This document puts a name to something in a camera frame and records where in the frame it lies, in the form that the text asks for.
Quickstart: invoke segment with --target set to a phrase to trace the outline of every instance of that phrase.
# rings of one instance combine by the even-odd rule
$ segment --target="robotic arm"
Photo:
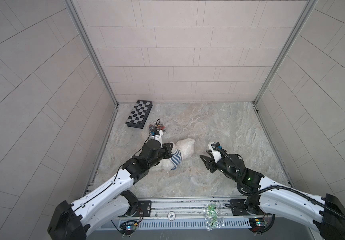
[[[278,214],[301,223],[326,240],[345,240],[345,208],[338,198],[311,195],[279,184],[270,178],[245,167],[238,154],[227,154],[218,142],[211,142],[208,156],[200,155],[211,173],[219,170],[237,183],[239,192],[248,196],[243,208],[251,214],[261,212]]]
[[[162,144],[162,131],[147,141],[139,156],[119,167],[107,182],[86,196],[60,203],[54,211],[47,232],[53,240],[84,240],[95,229],[124,214],[132,215],[138,199],[128,189],[145,177],[160,160],[171,157],[173,144]]]

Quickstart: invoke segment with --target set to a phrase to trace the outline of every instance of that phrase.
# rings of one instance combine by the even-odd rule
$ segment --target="checkered pattern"
[[[146,101],[137,101],[126,122],[141,124],[150,104],[150,102]]]

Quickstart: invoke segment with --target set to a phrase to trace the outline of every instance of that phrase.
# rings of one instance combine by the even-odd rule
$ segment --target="wall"
[[[73,1],[119,102],[254,100],[305,2]]]
[[[0,0],[0,239],[49,238],[113,107],[61,0]]]
[[[345,206],[345,0],[319,0],[258,109],[295,187]]]

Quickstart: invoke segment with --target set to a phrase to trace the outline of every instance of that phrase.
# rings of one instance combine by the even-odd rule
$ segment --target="white plush toy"
[[[191,157],[194,153],[194,139],[186,138],[178,141],[176,144],[172,142],[172,144],[174,144],[171,150],[172,157],[170,159],[163,159],[159,163],[162,169],[175,170],[183,159]]]

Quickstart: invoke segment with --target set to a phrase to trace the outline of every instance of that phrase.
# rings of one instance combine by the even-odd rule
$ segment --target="plastic bag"
[[[207,231],[225,226],[222,209],[216,204],[209,204],[203,211]]]

